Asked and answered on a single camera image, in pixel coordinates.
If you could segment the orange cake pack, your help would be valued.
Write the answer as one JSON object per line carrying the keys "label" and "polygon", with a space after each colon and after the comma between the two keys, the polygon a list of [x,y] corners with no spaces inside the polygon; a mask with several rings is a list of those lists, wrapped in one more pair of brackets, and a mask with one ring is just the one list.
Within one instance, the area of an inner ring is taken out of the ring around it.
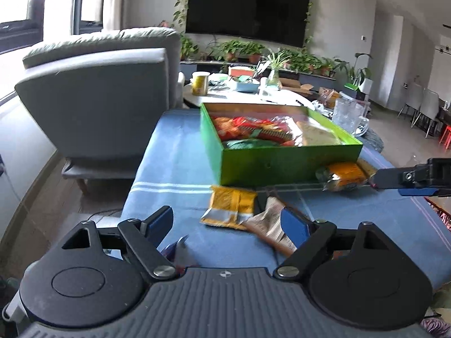
{"label": "orange cake pack", "polygon": [[356,163],[333,163],[321,167],[315,172],[318,182],[324,190],[330,192],[349,191],[369,184],[377,169],[365,160]]}

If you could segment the brown beige snack packet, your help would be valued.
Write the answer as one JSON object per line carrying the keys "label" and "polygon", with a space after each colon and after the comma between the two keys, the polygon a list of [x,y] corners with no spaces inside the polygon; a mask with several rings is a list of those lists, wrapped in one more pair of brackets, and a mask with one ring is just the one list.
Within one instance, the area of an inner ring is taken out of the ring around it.
{"label": "brown beige snack packet", "polygon": [[277,252],[288,257],[297,247],[281,227],[281,211],[284,204],[275,197],[268,197],[264,211],[242,222],[246,230],[273,247]]}

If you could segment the yellow silver snack packet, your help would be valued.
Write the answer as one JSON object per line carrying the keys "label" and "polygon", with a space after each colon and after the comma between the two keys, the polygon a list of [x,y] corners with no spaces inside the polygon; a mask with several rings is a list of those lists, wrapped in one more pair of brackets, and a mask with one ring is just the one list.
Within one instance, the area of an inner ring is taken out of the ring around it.
{"label": "yellow silver snack packet", "polygon": [[201,224],[246,230],[244,223],[254,216],[258,193],[240,188],[211,186],[209,207],[200,218]]}

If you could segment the bagged sliced bread loaf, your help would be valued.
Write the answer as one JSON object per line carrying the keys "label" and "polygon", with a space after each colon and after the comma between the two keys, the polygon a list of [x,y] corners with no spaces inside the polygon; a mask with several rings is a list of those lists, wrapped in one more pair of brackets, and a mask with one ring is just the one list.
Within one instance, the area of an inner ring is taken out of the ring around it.
{"label": "bagged sliced bread loaf", "polygon": [[331,131],[308,121],[296,121],[292,117],[282,117],[281,123],[288,128],[291,139],[286,146],[335,146],[342,141]]}

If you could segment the red snack bag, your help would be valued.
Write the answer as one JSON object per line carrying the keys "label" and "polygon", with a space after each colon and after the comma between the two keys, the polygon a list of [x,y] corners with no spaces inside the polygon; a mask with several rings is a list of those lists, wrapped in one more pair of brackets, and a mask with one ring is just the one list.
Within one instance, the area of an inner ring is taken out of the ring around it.
{"label": "red snack bag", "polygon": [[289,116],[213,117],[213,124],[222,145],[229,150],[304,145],[303,130]]}

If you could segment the red stool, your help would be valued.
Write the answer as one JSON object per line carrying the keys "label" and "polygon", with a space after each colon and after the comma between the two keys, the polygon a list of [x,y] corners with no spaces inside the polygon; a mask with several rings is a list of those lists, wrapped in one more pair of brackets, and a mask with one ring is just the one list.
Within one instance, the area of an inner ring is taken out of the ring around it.
{"label": "red stool", "polygon": [[443,135],[441,136],[440,140],[439,140],[439,144],[444,145],[444,148],[446,150],[448,150],[450,148],[451,145],[451,126],[447,125]]}

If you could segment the dark round coffee table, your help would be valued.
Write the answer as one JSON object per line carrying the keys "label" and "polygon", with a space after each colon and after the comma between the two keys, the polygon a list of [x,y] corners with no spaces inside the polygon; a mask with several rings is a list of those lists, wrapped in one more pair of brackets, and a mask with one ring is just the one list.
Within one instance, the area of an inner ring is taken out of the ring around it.
{"label": "dark round coffee table", "polygon": [[360,136],[359,139],[365,146],[372,148],[379,154],[382,153],[384,149],[384,142],[371,128],[367,129],[367,131]]}

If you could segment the white dining chair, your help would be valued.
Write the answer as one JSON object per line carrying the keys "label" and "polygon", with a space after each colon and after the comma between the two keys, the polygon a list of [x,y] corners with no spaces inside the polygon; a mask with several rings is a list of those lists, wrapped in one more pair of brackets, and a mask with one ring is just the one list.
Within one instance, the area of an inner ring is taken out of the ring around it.
{"label": "white dining chair", "polygon": [[428,120],[428,127],[426,129],[425,137],[428,137],[433,123],[436,121],[437,114],[439,113],[439,95],[426,88],[423,94],[423,100],[421,101],[420,109],[417,117],[411,127],[414,127],[421,117],[425,117]]}

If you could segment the green cardboard snack box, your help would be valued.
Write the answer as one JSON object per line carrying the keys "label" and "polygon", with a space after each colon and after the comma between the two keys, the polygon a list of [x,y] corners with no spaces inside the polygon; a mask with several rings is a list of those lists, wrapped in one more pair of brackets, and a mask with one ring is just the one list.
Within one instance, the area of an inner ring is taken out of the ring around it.
{"label": "green cardboard snack box", "polygon": [[[280,146],[248,150],[224,148],[213,117],[289,116],[331,130],[341,141],[335,146]],[[218,185],[255,188],[315,180],[317,169],[333,163],[354,163],[363,144],[322,114],[303,106],[207,103],[200,107],[200,133]]]}

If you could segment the open cardboard box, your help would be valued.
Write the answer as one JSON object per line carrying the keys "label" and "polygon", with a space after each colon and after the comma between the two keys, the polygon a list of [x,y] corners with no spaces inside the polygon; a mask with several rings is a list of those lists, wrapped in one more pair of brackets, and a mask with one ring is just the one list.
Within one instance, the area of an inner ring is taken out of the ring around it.
{"label": "open cardboard box", "polygon": [[311,95],[313,86],[310,84],[301,84],[298,80],[280,78],[281,88],[296,92],[300,95]]}

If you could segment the light blue plastic basket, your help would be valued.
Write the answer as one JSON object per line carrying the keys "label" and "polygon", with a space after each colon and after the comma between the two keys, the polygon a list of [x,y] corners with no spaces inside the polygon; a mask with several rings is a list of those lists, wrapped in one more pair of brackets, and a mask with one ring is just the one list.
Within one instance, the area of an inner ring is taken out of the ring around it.
{"label": "light blue plastic basket", "polygon": [[259,91],[260,83],[256,79],[246,79],[245,81],[235,80],[237,92],[255,94]]}

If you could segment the glass vase with plant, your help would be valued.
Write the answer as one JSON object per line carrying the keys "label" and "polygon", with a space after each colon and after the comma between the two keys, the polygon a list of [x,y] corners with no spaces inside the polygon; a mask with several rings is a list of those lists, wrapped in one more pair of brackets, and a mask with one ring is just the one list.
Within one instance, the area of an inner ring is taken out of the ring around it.
{"label": "glass vase with plant", "polygon": [[279,72],[284,68],[284,65],[288,63],[290,56],[283,51],[274,52],[269,50],[269,54],[264,57],[264,63],[268,64],[271,69],[267,78],[267,85],[281,88]]}

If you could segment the white round table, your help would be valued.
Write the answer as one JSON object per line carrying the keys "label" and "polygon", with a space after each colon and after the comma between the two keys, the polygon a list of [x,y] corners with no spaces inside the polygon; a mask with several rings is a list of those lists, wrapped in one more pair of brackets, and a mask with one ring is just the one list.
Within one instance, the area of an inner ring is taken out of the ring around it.
{"label": "white round table", "polygon": [[239,103],[239,104],[277,104],[288,106],[304,106],[315,110],[311,101],[290,90],[272,91],[269,95],[248,94],[231,90],[228,87],[209,88],[207,95],[192,94],[191,85],[183,88],[184,101],[187,104],[200,107],[202,103]]}

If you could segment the yellow tin can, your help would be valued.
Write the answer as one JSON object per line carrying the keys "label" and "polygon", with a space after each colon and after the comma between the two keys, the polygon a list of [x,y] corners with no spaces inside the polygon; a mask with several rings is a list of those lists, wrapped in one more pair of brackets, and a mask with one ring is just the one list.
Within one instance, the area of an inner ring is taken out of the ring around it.
{"label": "yellow tin can", "polygon": [[195,96],[205,96],[209,88],[209,72],[196,71],[192,74],[191,88]]}

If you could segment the wall mounted black television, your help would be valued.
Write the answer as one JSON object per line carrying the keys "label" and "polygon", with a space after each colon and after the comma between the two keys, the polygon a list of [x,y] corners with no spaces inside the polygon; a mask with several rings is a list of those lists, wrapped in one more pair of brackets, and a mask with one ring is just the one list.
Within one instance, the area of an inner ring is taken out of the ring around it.
{"label": "wall mounted black television", "polygon": [[186,32],[304,45],[310,0],[188,0]]}

